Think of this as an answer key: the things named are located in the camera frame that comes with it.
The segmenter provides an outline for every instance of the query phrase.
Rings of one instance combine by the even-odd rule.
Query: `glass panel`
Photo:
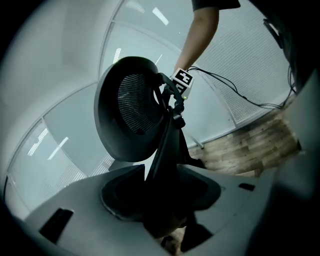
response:
[[[171,76],[178,54],[152,37],[132,28],[117,25],[112,26],[104,53],[102,72],[116,61],[128,57],[138,56],[151,60],[158,71]]]
[[[90,85],[63,100],[45,116],[50,133],[87,176],[108,171],[114,159],[103,146],[95,125],[94,99],[97,85]]]
[[[182,49],[193,20],[191,0],[125,0],[115,20],[144,28]]]
[[[9,178],[5,186],[5,204],[11,214],[24,220],[30,213]]]
[[[86,177],[58,147],[42,121],[22,142],[9,176],[30,211],[68,184]]]

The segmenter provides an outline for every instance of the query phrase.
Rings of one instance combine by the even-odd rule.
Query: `white surface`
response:
[[[155,63],[161,56],[156,66],[159,72],[167,76],[172,75],[178,58],[178,53],[150,36],[129,27],[114,24],[106,45],[102,71],[113,63],[119,48],[121,48],[119,60],[126,56],[140,56]],[[170,104],[174,106],[174,102],[172,97]],[[215,92],[196,73],[194,73],[192,90],[184,106],[185,110],[182,114],[186,122],[185,129],[199,141],[208,140],[235,127]],[[188,136],[186,136],[186,142],[188,145],[194,144]]]
[[[98,81],[108,24],[120,0],[45,1],[12,42],[0,70],[0,185],[26,131],[48,109]]]

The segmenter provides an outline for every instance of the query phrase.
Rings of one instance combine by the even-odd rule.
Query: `black shirt sleeve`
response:
[[[220,10],[240,7],[238,0],[191,0],[193,11],[205,7],[218,7]]]

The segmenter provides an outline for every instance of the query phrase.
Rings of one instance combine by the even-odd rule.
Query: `white wall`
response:
[[[110,156],[99,138],[95,124],[96,90],[96,83],[81,89],[43,117],[48,130],[58,144],[68,138],[62,150],[88,177],[98,173],[101,162]],[[110,164],[103,162],[104,168],[101,169],[109,169]]]
[[[46,1],[16,35],[0,70],[0,185],[35,121],[70,93],[97,82],[104,36],[120,2]]]

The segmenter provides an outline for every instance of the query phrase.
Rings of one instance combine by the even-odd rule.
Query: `wooden floor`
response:
[[[189,152],[208,170],[258,177],[299,152],[297,139],[285,122],[283,111],[273,110],[250,125],[205,143],[204,149],[193,147]]]

